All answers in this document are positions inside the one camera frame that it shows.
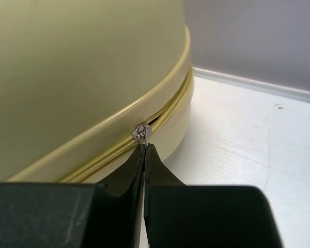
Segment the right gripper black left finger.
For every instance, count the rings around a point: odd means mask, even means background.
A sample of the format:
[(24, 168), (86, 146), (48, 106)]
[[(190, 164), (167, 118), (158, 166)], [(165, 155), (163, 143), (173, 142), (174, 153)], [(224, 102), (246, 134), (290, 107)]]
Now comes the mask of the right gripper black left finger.
[(97, 183), (0, 183), (0, 247), (139, 247), (145, 154)]

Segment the yellow suitcase with black lining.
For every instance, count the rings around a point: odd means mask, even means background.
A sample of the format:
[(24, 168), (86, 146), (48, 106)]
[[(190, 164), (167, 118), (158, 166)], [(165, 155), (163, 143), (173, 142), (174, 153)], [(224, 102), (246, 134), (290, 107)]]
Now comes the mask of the yellow suitcase with black lining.
[(95, 182), (181, 143), (193, 95), (182, 1), (0, 1), (0, 182)]

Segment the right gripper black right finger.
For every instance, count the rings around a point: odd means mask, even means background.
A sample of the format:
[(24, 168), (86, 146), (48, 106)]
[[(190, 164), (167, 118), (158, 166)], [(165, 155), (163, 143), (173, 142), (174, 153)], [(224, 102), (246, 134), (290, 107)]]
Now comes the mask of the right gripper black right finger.
[(248, 185), (185, 185), (145, 153), (144, 220), (150, 247), (282, 247), (263, 192)]

